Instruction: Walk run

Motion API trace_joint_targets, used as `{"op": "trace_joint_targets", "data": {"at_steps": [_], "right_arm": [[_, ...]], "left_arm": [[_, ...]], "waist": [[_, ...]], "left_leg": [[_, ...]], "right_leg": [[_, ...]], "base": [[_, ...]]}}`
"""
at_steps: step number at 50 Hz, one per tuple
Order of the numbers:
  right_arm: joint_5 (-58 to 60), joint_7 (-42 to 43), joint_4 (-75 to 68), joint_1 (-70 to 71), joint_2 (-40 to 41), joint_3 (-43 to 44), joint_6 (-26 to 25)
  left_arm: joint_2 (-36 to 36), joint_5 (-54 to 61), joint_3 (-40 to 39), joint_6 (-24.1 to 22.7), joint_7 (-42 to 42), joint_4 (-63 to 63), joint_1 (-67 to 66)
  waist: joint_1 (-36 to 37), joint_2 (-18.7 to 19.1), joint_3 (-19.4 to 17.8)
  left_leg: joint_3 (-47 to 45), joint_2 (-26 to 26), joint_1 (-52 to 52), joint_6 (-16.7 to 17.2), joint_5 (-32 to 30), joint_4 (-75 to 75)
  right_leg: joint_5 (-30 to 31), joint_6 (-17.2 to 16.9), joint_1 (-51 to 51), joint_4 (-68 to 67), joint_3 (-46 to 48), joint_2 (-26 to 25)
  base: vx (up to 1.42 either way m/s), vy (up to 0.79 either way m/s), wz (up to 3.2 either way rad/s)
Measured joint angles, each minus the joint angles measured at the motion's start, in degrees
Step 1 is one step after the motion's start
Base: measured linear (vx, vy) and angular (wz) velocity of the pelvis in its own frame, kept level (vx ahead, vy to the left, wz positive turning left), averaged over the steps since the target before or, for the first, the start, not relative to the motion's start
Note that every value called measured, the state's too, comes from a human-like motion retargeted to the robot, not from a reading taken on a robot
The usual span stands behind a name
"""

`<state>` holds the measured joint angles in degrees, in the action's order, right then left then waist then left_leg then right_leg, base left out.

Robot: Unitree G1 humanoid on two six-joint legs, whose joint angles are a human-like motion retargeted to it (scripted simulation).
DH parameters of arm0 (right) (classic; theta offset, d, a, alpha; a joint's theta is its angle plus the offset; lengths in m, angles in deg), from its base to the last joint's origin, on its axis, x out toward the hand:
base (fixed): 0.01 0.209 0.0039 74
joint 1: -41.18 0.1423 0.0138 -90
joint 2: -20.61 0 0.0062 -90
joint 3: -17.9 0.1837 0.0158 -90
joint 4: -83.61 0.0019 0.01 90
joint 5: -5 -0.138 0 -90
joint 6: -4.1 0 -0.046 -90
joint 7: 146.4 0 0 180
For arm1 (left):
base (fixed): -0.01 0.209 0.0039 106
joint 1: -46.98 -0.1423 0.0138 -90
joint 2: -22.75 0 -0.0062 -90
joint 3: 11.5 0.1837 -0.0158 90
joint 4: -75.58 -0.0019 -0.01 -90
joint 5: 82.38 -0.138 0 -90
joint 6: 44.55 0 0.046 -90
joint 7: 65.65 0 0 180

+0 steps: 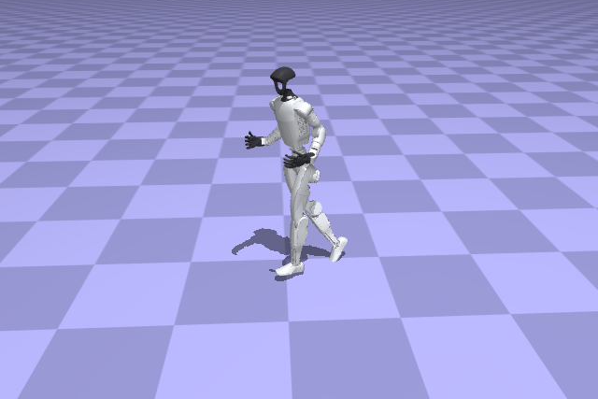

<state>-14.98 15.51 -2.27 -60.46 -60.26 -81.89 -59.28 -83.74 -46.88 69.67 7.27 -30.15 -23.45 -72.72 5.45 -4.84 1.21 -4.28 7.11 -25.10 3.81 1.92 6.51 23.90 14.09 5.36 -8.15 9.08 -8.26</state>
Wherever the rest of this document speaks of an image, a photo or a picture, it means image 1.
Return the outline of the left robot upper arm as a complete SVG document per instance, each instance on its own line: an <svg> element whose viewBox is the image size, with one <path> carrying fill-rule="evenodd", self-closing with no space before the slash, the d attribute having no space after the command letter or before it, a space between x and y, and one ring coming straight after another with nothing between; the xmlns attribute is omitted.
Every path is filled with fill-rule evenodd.
<svg viewBox="0 0 598 399"><path fill-rule="evenodd" d="M312 136L319 137L320 128L324 128L323 125L320 123L319 118L314 113L313 107L307 102L297 102L293 109L296 111L297 115L301 118L305 119L306 122L313 127ZM324 128L325 129L325 128Z"/></svg>

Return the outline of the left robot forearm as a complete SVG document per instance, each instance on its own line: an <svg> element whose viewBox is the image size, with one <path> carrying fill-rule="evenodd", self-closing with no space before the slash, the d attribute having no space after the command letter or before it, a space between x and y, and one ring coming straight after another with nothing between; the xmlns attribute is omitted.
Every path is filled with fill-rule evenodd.
<svg viewBox="0 0 598 399"><path fill-rule="evenodd" d="M319 137L315 137L312 139L312 144L311 144L311 147L310 147L308 153L313 152L313 153L315 153L315 156L310 157L311 164L315 163L316 158L318 157L319 152L320 152L320 147L322 147L322 145L325 141L325 136L326 136L325 129L320 128Z"/></svg>

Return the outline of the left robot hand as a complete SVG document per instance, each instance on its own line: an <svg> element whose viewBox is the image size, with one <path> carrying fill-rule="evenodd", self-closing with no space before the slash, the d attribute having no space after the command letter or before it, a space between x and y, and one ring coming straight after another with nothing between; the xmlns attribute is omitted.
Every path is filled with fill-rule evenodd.
<svg viewBox="0 0 598 399"><path fill-rule="evenodd" d="M293 150L292 152L298 154L298 156L292 157L292 156L288 156L287 154L285 154L285 156L287 158L292 159L292 160L287 160L287 159L283 158L284 161L288 162L288 163L283 162L284 166L287 168L295 168L295 167L299 167L303 164L310 164L310 157L315 156L315 153L313 153L313 152L306 153L306 154L301 154L295 150Z"/></svg>

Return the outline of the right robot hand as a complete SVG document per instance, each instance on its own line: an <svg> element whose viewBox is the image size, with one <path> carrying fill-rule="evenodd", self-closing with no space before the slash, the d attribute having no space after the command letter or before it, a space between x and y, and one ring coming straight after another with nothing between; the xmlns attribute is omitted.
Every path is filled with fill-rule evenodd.
<svg viewBox="0 0 598 399"><path fill-rule="evenodd" d="M245 142L248 142L245 145L246 146L249 145L249 147L247 147L247 150L250 149L250 148L255 148L256 146L257 147L264 146L264 145L262 145L262 138L263 138L263 136L257 136L256 137L255 135L252 135L251 131L249 131L249 135L250 136L248 136L248 135L245 136L245 138L248 139L248 140L245 140Z"/></svg>

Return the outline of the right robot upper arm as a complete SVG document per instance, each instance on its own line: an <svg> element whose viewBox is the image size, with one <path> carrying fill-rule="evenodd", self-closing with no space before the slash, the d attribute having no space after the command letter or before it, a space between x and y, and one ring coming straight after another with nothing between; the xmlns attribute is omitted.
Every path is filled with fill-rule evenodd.
<svg viewBox="0 0 598 399"><path fill-rule="evenodd" d="M279 96L278 96L278 97L279 97ZM274 99L273 99L273 100L271 100L271 101L270 101L270 103L269 103L269 104L270 104L270 107L273 109L274 113L275 113L275 110L274 110L274 102L275 102L275 100L276 100L278 97L274 98ZM276 116L276 115L275 115L275 116ZM279 128L278 128L278 130L279 130Z"/></svg>

